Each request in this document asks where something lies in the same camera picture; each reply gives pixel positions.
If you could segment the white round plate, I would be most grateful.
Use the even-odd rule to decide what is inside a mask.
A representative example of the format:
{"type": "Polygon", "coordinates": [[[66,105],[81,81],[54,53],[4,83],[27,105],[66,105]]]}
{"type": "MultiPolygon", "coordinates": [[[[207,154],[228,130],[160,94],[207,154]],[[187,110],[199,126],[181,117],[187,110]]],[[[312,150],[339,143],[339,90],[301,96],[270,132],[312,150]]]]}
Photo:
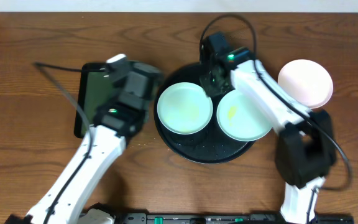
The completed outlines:
{"type": "Polygon", "coordinates": [[[278,84],[309,108],[320,108],[332,97],[333,80],[320,64],[307,59],[288,62],[278,74],[278,84]]]}

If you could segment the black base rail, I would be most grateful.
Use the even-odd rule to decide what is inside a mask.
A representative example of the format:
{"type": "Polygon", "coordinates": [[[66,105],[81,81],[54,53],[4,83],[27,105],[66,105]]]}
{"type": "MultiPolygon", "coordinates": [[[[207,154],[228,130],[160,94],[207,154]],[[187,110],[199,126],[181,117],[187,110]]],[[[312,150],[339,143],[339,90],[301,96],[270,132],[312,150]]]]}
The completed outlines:
{"type": "Polygon", "coordinates": [[[284,223],[285,221],[280,214],[273,212],[246,215],[114,213],[107,205],[97,203],[82,212],[78,222],[111,224],[240,224],[284,223]]]}

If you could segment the mint green plate with stain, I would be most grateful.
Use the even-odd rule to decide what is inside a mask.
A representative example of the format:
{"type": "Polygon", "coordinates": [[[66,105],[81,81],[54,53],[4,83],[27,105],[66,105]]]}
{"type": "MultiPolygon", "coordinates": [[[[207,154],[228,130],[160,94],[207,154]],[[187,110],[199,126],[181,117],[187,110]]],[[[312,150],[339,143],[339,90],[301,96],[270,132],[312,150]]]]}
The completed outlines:
{"type": "Polygon", "coordinates": [[[213,102],[199,85],[176,83],[160,95],[157,115],[169,131],[182,135],[194,134],[210,122],[213,102]]]}

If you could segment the round black serving tray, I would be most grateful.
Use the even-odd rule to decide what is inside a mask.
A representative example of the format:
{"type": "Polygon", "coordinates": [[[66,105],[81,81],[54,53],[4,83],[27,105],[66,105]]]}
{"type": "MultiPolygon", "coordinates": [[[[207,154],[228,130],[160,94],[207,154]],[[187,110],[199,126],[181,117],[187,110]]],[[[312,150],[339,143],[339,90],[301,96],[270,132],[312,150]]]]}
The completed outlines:
{"type": "MultiPolygon", "coordinates": [[[[191,63],[175,70],[160,86],[158,100],[169,86],[180,82],[200,84],[200,75],[206,68],[199,63],[191,63]]],[[[254,145],[253,141],[238,141],[230,138],[219,127],[216,110],[223,96],[212,99],[213,115],[210,122],[201,131],[181,135],[169,131],[158,118],[157,103],[154,103],[154,121],[157,131],[164,143],[175,153],[193,162],[202,164],[219,164],[229,162],[247,152],[254,145]]]]}

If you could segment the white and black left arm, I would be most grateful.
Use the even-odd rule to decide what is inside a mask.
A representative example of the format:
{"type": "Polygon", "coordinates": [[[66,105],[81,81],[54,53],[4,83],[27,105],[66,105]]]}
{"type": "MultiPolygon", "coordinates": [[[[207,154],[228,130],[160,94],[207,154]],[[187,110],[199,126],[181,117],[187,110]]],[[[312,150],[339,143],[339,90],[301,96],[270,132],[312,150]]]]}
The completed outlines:
{"type": "Polygon", "coordinates": [[[141,131],[163,81],[162,72],[126,59],[106,63],[103,72],[113,87],[112,97],[97,108],[92,123],[77,109],[88,130],[75,155],[25,217],[12,214],[6,223],[77,223],[104,173],[141,131]]]}

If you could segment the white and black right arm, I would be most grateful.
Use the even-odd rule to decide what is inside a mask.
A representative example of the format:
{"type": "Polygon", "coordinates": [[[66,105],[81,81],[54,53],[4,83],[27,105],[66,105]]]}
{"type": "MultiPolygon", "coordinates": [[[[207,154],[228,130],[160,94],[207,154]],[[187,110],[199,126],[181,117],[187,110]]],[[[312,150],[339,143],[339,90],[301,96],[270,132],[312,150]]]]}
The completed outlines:
{"type": "Polygon", "coordinates": [[[285,181],[280,214],[287,223],[311,223],[318,192],[336,162],[336,142],[326,111],[313,112],[290,97],[247,48],[200,47],[207,74],[200,78],[208,95],[233,88],[249,97],[271,122],[278,141],[276,168],[285,181]]]}

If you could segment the black rectangular water tray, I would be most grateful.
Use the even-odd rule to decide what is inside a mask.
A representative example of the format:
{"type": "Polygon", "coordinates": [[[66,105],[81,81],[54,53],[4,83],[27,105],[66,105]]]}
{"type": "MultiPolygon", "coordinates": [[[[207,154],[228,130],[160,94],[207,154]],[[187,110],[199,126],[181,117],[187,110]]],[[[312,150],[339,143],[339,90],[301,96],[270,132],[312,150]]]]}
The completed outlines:
{"type": "Polygon", "coordinates": [[[113,94],[113,86],[103,63],[86,63],[82,67],[77,103],[90,124],[97,108],[107,102],[113,94]]]}

